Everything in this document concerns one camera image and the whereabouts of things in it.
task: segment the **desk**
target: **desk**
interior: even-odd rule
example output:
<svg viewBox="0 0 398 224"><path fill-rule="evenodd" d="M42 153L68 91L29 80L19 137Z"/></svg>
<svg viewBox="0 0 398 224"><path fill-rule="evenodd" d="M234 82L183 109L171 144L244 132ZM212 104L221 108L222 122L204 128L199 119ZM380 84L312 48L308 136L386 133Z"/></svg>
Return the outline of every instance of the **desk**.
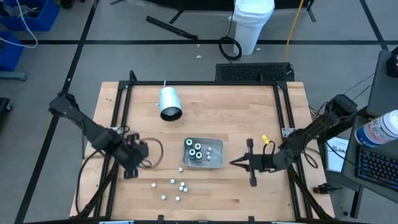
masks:
<svg viewBox="0 0 398 224"><path fill-rule="evenodd" d="M311 122L303 83L288 83L289 96L296 127L306 127ZM99 93L94 121L109 126L117 93L117 82L104 82ZM156 220L164 215L166 220L248 220L254 216L261 220L295 220L286 171L257 174L257 187L250 187L249 173L228 164L247 152L246 139L253 138L254 153L262 153L266 134L277 146L282 142L273 87L271 86L173 86L182 101L183 116L174 122L160 119L155 103L159 100L161 86L137 85L132 95L127 125L141 137L159 139L164 146L164 158L154 170L139 170L137 179L124 180L119 171L112 219ZM119 110L121 120L122 108ZM182 144L187 137L218 138L224 141L224 166L217 170L193 170L182 164ZM160 153L156 143L148 143L149 159L155 161ZM314 142L310 147L316 148ZM93 149L86 148L86 156ZM308 151L321 165L320 156ZM81 176L80 207L96 191L103 158L92 158ZM309 189L326 182L322 168L314 169L303 162ZM178 190L184 181L188 193ZM161 195L168 199L162 201ZM174 198L181 196L181 201ZM305 216L301 194L298 194L302 217ZM325 211L334 216L329 195L313 194ZM101 214L104 214L108 193L104 194ZM71 215L75 215L72 206Z"/></svg>

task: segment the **white lid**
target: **white lid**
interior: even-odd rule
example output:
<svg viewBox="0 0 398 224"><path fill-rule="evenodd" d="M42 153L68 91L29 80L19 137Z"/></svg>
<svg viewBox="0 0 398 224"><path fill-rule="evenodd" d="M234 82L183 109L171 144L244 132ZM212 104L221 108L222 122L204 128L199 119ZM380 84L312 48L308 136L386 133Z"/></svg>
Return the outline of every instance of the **white lid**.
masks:
<svg viewBox="0 0 398 224"><path fill-rule="evenodd" d="M384 124L387 129L395 136L398 136L398 110L391 111L384 115Z"/></svg>
<svg viewBox="0 0 398 224"><path fill-rule="evenodd" d="M265 14L274 10L275 2L274 0L237 0L235 7L241 12Z"/></svg>

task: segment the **yellow tag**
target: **yellow tag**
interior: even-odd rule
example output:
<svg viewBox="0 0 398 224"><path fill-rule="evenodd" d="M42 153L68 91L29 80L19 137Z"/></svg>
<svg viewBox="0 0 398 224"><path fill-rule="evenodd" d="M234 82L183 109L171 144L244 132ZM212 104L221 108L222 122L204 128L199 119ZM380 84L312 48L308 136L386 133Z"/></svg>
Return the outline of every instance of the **yellow tag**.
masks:
<svg viewBox="0 0 398 224"><path fill-rule="evenodd" d="M262 140L264 140L266 144L269 144L269 140L265 134L262 135Z"/></svg>

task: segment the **black keyboard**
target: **black keyboard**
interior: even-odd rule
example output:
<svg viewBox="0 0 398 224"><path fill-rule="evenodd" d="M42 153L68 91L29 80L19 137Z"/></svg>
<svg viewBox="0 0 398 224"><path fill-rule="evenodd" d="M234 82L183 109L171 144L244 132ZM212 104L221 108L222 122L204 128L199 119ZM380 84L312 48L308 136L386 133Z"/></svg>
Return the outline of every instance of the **black keyboard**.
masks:
<svg viewBox="0 0 398 224"><path fill-rule="evenodd" d="M379 181L398 189L398 159L387 157L383 154L375 152L372 149L358 146L358 157L356 165L362 170L372 174L378 178ZM356 171L356 176L376 184L382 185L374 178L359 169Z"/></svg>

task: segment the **paper sheet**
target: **paper sheet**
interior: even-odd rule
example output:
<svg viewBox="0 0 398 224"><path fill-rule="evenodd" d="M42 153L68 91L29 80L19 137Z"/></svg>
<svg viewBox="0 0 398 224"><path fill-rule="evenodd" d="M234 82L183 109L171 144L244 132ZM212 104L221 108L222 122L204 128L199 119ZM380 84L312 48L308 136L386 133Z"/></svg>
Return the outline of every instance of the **paper sheet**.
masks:
<svg viewBox="0 0 398 224"><path fill-rule="evenodd" d="M334 137L328 141L329 145L342 157L346 157L348 147L348 140ZM327 170L334 172L341 172L344 160L334 153L329 146L327 146Z"/></svg>

